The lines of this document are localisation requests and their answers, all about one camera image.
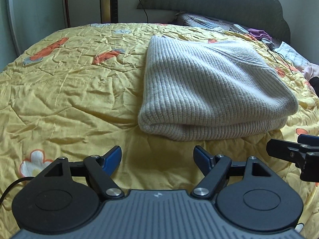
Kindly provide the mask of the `white knitted sweater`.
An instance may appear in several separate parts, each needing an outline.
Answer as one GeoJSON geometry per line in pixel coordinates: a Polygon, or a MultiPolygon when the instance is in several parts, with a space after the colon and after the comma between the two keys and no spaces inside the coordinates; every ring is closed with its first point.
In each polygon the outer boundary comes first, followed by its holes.
{"type": "Polygon", "coordinates": [[[244,42],[150,39],[138,125],[177,141],[220,140],[282,128],[293,92],[244,42]]]}

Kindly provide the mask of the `pink cloth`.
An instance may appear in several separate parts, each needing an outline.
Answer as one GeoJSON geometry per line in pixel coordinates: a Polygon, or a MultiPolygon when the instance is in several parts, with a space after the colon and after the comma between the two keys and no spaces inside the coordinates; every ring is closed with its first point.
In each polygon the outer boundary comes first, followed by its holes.
{"type": "Polygon", "coordinates": [[[302,70],[302,73],[307,81],[310,81],[314,77],[319,77],[319,65],[308,63],[302,70]]]}

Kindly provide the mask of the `yellow carrot print bedspread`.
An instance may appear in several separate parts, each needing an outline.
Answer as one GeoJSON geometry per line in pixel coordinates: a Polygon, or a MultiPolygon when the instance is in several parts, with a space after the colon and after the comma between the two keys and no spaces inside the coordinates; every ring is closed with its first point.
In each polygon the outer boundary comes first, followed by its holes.
{"type": "Polygon", "coordinates": [[[255,38],[234,32],[165,24],[90,24],[52,33],[1,73],[1,191],[35,176],[59,156],[70,161],[122,148],[114,181],[123,189],[191,190],[202,179],[192,159],[195,142],[140,130],[146,54],[152,36],[251,45],[298,99],[298,112],[278,131],[241,139],[203,141],[211,153],[264,161],[302,197],[306,238],[318,238],[318,184],[299,179],[294,164],[271,158],[271,138],[318,135],[318,97],[303,75],[255,38]]]}

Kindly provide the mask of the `white checked cloth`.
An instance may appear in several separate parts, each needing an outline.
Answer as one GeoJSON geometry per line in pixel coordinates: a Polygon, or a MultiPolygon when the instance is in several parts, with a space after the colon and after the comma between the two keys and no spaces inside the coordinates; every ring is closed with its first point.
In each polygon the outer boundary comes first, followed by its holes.
{"type": "Polygon", "coordinates": [[[309,61],[300,55],[293,47],[285,42],[281,42],[280,46],[275,51],[281,54],[285,60],[290,61],[293,66],[300,71],[309,65],[309,61]]]}

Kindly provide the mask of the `purple cloth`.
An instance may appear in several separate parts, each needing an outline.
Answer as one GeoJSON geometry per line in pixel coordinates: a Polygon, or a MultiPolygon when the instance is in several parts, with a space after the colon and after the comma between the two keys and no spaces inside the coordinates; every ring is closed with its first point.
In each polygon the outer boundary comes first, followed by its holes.
{"type": "Polygon", "coordinates": [[[247,29],[247,31],[250,35],[255,37],[257,40],[268,39],[268,40],[272,41],[272,37],[264,30],[249,28],[249,29],[247,29]]]}

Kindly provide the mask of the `white remote control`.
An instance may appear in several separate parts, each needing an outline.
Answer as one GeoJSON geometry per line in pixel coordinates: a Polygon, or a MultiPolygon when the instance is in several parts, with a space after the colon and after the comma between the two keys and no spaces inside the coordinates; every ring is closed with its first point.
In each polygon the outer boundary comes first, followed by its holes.
{"type": "Polygon", "coordinates": [[[243,28],[242,26],[238,24],[233,25],[234,29],[236,29],[238,32],[243,33],[243,34],[249,34],[249,31],[243,28]]]}

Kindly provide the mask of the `grey scalloped headboard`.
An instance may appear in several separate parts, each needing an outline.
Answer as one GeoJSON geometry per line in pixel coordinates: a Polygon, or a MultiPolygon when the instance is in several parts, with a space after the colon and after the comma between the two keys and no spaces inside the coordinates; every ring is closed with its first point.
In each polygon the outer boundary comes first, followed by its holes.
{"type": "Polygon", "coordinates": [[[286,43],[291,39],[279,0],[141,0],[137,8],[186,11],[264,30],[286,43]]]}

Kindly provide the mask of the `patterned grey pillow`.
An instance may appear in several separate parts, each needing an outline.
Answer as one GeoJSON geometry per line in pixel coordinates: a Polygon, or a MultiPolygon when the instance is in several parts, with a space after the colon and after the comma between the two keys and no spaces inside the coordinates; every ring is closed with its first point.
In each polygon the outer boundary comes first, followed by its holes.
{"type": "Polygon", "coordinates": [[[187,12],[179,12],[175,15],[174,23],[181,26],[202,27],[204,29],[223,29],[225,31],[233,31],[239,33],[234,29],[234,23],[209,16],[196,15],[187,12]]]}

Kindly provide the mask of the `gold black tower fan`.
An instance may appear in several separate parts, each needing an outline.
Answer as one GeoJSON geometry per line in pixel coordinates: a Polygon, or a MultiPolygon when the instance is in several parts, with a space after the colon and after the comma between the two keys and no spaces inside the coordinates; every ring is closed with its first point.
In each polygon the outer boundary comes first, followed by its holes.
{"type": "Polygon", "coordinates": [[[118,0],[99,0],[102,23],[118,23],[118,0]]]}

